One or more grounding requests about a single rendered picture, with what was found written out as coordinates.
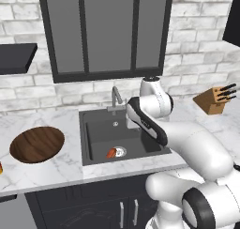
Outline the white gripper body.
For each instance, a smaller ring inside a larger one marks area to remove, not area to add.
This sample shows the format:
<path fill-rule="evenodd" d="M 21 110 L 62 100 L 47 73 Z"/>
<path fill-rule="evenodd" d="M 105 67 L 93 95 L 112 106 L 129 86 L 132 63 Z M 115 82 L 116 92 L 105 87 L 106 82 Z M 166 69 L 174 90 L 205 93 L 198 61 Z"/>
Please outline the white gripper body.
<path fill-rule="evenodd" d="M 127 127 L 130 130 L 138 129 L 140 127 L 140 125 L 138 124 L 139 117 L 137 116 L 136 113 L 133 113 L 133 112 L 127 113 L 126 120 L 127 120 Z"/>

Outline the dark grey sink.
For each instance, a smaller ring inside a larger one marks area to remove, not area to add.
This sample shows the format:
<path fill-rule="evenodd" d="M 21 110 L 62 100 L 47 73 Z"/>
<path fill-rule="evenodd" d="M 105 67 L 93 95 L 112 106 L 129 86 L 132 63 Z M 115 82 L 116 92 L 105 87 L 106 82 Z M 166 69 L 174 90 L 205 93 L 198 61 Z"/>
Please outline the dark grey sink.
<path fill-rule="evenodd" d="M 106 109 L 83 111 L 79 119 L 83 165 L 171 154 L 140 128 L 130 130 L 125 111 L 116 115 Z M 107 158 L 111 148 L 116 149 L 116 156 Z"/>

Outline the dark panel under sink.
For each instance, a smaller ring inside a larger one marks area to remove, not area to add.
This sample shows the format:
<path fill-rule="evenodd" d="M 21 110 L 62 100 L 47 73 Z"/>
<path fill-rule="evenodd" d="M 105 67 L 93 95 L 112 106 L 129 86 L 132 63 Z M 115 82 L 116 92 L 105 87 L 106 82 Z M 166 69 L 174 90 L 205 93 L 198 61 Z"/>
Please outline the dark panel under sink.
<path fill-rule="evenodd" d="M 145 193 L 146 175 L 128 176 L 105 181 L 74 185 L 45 191 L 28 192 L 28 203 L 35 203 L 42 211 L 105 202 Z"/>

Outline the grey metal tap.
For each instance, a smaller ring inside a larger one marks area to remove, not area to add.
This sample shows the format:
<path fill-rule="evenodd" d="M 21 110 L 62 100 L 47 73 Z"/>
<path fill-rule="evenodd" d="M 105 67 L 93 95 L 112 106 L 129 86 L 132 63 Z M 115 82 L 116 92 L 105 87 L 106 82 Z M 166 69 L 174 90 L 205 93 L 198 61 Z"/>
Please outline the grey metal tap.
<path fill-rule="evenodd" d="M 116 115 L 117 111 L 125 110 L 126 105 L 123 103 L 123 100 L 120 96 L 118 88 L 114 86 L 112 88 L 112 105 L 107 108 L 108 112 L 111 112 L 113 115 Z"/>

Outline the wooden knife block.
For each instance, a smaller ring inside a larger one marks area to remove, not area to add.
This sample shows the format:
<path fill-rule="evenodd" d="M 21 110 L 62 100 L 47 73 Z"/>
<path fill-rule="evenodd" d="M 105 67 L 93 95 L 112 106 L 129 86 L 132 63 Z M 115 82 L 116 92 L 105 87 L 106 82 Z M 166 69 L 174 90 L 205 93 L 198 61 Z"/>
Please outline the wooden knife block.
<path fill-rule="evenodd" d="M 226 99 L 220 100 L 221 86 L 212 87 L 193 98 L 193 101 L 207 114 L 220 115 L 223 112 Z"/>

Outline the dark cupboard door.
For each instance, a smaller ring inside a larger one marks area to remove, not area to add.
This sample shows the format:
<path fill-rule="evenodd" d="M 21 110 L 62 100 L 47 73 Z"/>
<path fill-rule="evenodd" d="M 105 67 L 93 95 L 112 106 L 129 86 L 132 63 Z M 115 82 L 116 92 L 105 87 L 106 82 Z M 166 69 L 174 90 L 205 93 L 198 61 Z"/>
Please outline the dark cupboard door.
<path fill-rule="evenodd" d="M 133 225 L 134 217 L 134 200 L 139 203 L 137 225 Z M 145 229 L 145 225 L 155 215 L 158 209 L 158 201 L 151 199 L 147 194 L 131 196 L 128 200 L 128 222 L 127 229 Z"/>
<path fill-rule="evenodd" d="M 47 229 L 121 229 L 120 202 L 124 203 L 124 228 L 128 226 L 128 198 L 44 212 Z"/>

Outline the dark framed window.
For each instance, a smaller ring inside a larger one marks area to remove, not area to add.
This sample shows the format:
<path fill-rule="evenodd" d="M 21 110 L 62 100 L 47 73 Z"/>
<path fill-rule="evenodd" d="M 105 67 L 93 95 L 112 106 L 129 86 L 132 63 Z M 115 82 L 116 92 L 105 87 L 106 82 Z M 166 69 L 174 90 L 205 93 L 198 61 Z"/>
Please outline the dark framed window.
<path fill-rule="evenodd" d="M 39 0 L 56 84 L 160 76 L 173 0 Z"/>

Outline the round wooden cutting board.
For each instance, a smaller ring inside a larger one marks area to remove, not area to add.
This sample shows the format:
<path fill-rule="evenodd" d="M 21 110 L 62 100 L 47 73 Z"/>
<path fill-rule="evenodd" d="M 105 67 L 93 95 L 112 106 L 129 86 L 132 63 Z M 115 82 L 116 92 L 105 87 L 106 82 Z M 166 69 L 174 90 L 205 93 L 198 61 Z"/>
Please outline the round wooden cutting board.
<path fill-rule="evenodd" d="M 10 155 L 23 163 L 40 163 L 54 157 L 64 145 L 64 133 L 54 127 L 36 127 L 19 134 L 10 144 Z"/>

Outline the grey dishwasher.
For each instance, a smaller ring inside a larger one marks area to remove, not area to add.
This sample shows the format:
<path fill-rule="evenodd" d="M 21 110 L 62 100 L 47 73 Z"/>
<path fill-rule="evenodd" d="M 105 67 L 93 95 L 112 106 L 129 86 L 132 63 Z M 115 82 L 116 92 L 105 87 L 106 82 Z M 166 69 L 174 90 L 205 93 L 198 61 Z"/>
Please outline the grey dishwasher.
<path fill-rule="evenodd" d="M 23 194 L 0 203 L 0 229 L 37 229 Z"/>

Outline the black wall shelf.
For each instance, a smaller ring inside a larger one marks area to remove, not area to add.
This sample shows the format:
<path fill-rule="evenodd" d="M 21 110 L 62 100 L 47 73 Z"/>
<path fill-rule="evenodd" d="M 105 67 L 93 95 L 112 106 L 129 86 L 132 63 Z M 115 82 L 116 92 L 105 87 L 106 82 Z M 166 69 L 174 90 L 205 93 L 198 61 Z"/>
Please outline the black wall shelf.
<path fill-rule="evenodd" d="M 26 73 L 37 49 L 36 43 L 0 44 L 0 75 Z"/>

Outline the black wall cupboard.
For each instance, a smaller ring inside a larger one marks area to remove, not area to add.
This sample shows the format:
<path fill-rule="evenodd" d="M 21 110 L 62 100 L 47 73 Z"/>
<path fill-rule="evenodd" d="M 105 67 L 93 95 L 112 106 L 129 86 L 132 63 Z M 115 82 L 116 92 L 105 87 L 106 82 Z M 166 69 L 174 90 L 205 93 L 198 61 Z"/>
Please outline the black wall cupboard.
<path fill-rule="evenodd" d="M 222 39 L 240 48 L 240 0 L 232 0 Z"/>

